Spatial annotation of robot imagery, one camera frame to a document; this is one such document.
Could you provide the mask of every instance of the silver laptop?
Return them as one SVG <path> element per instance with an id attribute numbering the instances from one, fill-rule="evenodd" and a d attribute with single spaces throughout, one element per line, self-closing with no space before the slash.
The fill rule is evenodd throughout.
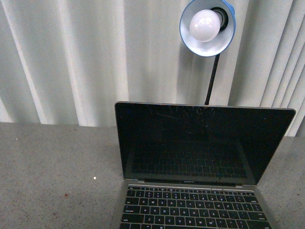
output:
<path id="1" fill-rule="evenodd" d="M 293 109 L 117 102 L 112 229 L 276 229 L 259 179 Z"/>

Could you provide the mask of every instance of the lamp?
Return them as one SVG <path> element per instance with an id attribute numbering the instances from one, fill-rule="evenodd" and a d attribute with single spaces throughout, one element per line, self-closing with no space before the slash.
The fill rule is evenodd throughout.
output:
<path id="1" fill-rule="evenodd" d="M 205 105 L 209 104 L 220 57 L 231 43 L 236 29 L 235 11 L 225 0 L 193 0 L 180 19 L 182 41 L 193 53 L 215 56 Z"/>

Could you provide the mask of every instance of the light bulb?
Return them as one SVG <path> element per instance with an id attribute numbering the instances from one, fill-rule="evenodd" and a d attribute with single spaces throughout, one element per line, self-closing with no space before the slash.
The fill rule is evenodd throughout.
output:
<path id="1" fill-rule="evenodd" d="M 193 16 L 190 33 L 200 42 L 209 42 L 219 33 L 220 24 L 217 13 L 213 10 L 202 10 Z"/>

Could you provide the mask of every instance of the black screen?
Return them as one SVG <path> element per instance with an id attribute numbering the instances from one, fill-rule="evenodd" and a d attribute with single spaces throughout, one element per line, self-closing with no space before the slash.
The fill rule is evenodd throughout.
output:
<path id="1" fill-rule="evenodd" d="M 124 178 L 254 185 L 289 127 L 292 109 L 115 105 Z"/>

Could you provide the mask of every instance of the speckled surface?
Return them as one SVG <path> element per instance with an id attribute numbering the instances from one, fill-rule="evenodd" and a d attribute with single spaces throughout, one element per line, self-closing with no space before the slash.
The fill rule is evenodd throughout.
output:
<path id="1" fill-rule="evenodd" d="M 0 123 L 1 229 L 108 229 L 122 181 L 114 127 Z M 284 138 L 258 187 L 281 228 L 304 228 L 304 138 Z"/>

